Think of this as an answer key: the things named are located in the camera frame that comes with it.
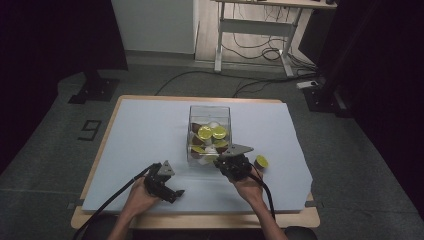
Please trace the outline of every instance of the wall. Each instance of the wall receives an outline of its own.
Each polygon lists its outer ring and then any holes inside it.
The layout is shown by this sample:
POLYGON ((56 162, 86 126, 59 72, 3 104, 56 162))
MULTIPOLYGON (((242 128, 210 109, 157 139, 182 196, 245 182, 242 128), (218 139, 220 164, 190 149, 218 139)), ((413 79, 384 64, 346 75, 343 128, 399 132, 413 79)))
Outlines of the wall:
POLYGON ((341 1, 318 65, 424 219, 423 11, 423 0, 341 1))
POLYGON ((127 63, 110 0, 3 0, 0 29, 1 173, 49 111, 60 80, 127 63))
POLYGON ((125 50, 194 54, 198 0, 112 0, 125 50))

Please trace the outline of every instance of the power strip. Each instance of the power strip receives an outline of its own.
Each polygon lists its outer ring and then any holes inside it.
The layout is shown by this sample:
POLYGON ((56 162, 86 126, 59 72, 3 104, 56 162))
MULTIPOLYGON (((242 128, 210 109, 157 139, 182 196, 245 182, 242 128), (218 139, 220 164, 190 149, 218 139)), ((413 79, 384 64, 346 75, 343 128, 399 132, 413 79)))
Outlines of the power strip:
POLYGON ((319 84, 316 81, 307 81, 296 84, 297 89, 316 87, 319 84))

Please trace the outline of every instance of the clear plastic container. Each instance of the clear plastic container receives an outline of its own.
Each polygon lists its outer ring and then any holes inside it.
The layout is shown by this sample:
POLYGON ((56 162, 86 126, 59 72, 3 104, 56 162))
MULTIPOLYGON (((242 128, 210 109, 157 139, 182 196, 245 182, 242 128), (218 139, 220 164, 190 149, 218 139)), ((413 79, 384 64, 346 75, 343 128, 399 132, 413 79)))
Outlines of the clear plastic container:
POLYGON ((187 162, 193 167, 215 166, 213 161, 231 145, 229 107, 190 106, 187 162))

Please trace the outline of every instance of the desk leg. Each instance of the desk leg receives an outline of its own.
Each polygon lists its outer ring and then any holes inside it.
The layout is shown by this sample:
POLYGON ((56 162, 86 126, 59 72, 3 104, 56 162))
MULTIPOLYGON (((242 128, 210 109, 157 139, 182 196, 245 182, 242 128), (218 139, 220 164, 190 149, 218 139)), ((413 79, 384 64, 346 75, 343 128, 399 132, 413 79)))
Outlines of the desk leg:
POLYGON ((224 21, 224 12, 225 12, 225 3, 222 3, 221 7, 221 17, 219 19, 219 27, 218 27, 218 46, 216 46, 215 53, 215 72, 221 72, 221 64, 222 64, 222 29, 221 22, 224 21))
POLYGON ((290 65, 291 61, 287 55, 289 53, 294 34, 296 33, 297 25, 299 23, 300 16, 302 15, 302 10, 303 10, 302 8, 297 9, 296 18, 294 19, 290 29, 289 38, 287 39, 284 49, 280 50, 281 61, 283 62, 284 70, 286 71, 287 77, 289 78, 294 77, 294 74, 290 65))

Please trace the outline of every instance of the metal frame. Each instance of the metal frame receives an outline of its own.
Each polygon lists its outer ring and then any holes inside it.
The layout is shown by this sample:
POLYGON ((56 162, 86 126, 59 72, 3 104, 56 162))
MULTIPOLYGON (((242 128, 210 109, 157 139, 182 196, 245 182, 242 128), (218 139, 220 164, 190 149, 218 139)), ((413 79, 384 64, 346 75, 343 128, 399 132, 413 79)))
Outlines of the metal frame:
POLYGON ((294 77, 291 69, 290 60, 288 59, 288 51, 291 47, 294 34, 296 32, 302 8, 298 8, 296 17, 292 23, 276 23, 276 22, 261 22, 251 20, 225 19, 225 2, 222 2, 221 16, 219 19, 218 46, 215 54, 215 72, 221 72, 222 65, 222 34, 229 33, 245 33, 255 35, 270 35, 288 37, 284 49, 280 50, 280 56, 284 70, 288 77, 294 77))

